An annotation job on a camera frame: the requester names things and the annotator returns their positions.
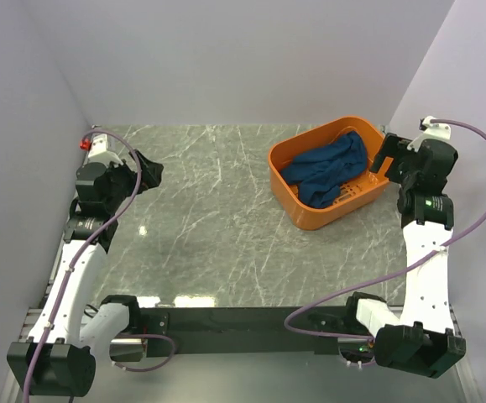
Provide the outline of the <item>orange plastic basket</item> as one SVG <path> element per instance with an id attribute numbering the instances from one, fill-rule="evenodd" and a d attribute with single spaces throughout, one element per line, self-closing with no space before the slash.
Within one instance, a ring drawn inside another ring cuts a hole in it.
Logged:
<path id="1" fill-rule="evenodd" d="M 293 224 L 302 230 L 316 230 L 360 207 L 379 198 L 389 184 L 384 173 L 391 160 L 387 159 L 382 170 L 377 173 L 364 171 L 358 177 L 341 186 L 340 196 L 333 204 L 322 209 L 308 207 L 300 201 L 298 187 L 287 184 L 281 177 L 284 169 L 293 158 L 310 149 L 334 142 L 341 135 L 351 131 L 360 135 L 368 152 L 367 166 L 374 162 L 374 157 L 384 140 L 384 134 L 368 120 L 357 116 L 344 116 L 312 128 L 303 133 L 280 141 L 269 150 L 269 183 L 274 196 L 284 208 Z"/>

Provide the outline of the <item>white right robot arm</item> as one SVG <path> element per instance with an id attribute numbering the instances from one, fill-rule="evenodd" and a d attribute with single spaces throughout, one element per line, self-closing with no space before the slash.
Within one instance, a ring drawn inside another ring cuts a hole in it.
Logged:
<path id="1" fill-rule="evenodd" d="M 453 235 L 454 206 L 443 190 L 458 152 L 441 139 L 414 146 L 389 133 L 371 172 L 378 172 L 387 158 L 392 162 L 385 176 L 400 186 L 397 208 L 410 266 L 404 305 L 396 316 L 383 298 L 355 292 L 348 297 L 342 324 L 353 335 L 368 330 L 377 365 L 436 379 L 466 353 L 450 313 L 444 244 Z"/>

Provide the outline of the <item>blue t shirt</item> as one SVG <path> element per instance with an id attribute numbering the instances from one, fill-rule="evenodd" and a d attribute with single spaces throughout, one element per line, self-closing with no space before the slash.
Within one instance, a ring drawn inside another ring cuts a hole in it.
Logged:
<path id="1" fill-rule="evenodd" d="M 298 186 L 299 200 L 308 207 L 323 209 L 339 197 L 341 186 L 367 168 L 368 153 L 356 131 L 297 155 L 280 175 L 287 185 Z"/>

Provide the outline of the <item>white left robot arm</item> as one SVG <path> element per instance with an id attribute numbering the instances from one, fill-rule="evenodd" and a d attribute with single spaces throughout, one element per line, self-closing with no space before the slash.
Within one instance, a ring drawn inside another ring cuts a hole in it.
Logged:
<path id="1" fill-rule="evenodd" d="M 76 172 L 56 277 L 34 327 L 23 342 L 10 345 L 7 361 L 23 400 L 32 395 L 83 397 L 99 367 L 110 363 L 110 345 L 142 326 L 134 296 L 108 296 L 89 321 L 83 315 L 104 265 L 118 218 L 133 199 L 160 185 L 164 167 L 130 152 L 132 170 L 113 152 L 90 155 Z"/>

